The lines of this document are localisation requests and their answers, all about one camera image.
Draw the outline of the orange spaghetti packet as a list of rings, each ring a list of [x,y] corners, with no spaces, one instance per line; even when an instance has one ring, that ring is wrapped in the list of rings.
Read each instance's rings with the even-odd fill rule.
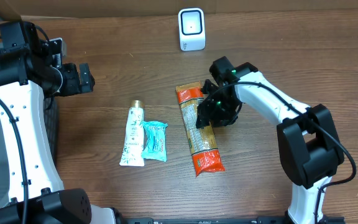
[[[175,88],[196,176],[202,172],[224,172],[213,129],[210,125],[197,128],[197,108],[204,100],[201,83],[194,82]]]

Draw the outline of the teal tissue packet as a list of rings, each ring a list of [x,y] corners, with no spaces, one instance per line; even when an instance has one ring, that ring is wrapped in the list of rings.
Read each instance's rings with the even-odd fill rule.
[[[166,162],[165,132],[168,125],[160,121],[143,121],[142,124],[147,138],[142,158]]]

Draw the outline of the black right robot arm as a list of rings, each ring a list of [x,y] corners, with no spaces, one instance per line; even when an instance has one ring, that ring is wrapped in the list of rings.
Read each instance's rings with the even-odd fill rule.
[[[357,168],[327,107],[291,98],[249,62],[234,67],[221,57],[209,72],[213,79],[201,89],[206,98],[198,105],[197,128],[231,125],[247,104],[277,129],[280,163],[292,182],[290,206],[279,222],[344,223],[323,214],[324,196],[328,187],[350,182]]]

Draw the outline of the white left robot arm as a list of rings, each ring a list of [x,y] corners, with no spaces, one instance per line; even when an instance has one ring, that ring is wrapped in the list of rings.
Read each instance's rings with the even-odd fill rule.
[[[92,92],[89,66],[62,63],[62,39],[49,39],[31,22],[1,24],[0,39],[0,121],[10,172],[0,223],[124,223],[83,189],[64,188],[47,137],[44,100]]]

